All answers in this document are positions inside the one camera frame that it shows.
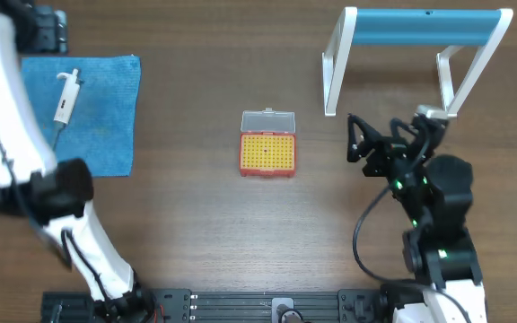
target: blue bar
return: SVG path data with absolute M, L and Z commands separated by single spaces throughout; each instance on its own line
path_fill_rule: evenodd
M 353 45 L 484 46 L 499 10 L 358 9 Z

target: green light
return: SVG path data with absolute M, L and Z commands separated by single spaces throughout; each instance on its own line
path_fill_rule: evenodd
M 440 256 L 440 259 L 444 259 L 448 257 L 448 253 L 444 249 L 438 249 L 438 256 Z

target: white stand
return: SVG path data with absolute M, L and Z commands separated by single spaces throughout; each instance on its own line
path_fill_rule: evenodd
M 472 90 L 480 74 L 486 67 L 495 49 L 500 44 L 513 17 L 512 9 L 500 9 L 501 16 L 485 46 L 479 47 L 474 61 L 458 91 L 454 94 L 450 73 L 450 57 L 462 46 L 449 46 L 436 56 L 440 92 L 443 98 L 443 109 L 428 107 L 423 110 L 429 118 L 456 118 L 458 110 Z M 324 115 L 334 117 L 337 114 L 338 95 L 346 70 L 348 53 L 355 35 L 357 10 L 346 7 L 332 32 L 327 49 L 322 53 L 322 83 L 324 91 Z

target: open box lid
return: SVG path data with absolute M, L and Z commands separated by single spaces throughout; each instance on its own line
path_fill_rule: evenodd
M 294 112 L 273 111 L 272 108 L 242 112 L 242 133 L 294 134 L 295 129 Z

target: blue towel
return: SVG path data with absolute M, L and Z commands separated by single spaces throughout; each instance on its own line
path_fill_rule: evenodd
M 22 77 L 35 118 L 51 140 L 53 117 L 65 85 L 61 72 L 80 70 L 83 81 L 69 124 L 59 134 L 59 161 L 83 158 L 93 176 L 129 176 L 133 165 L 133 133 L 139 92 L 139 57 L 29 57 Z

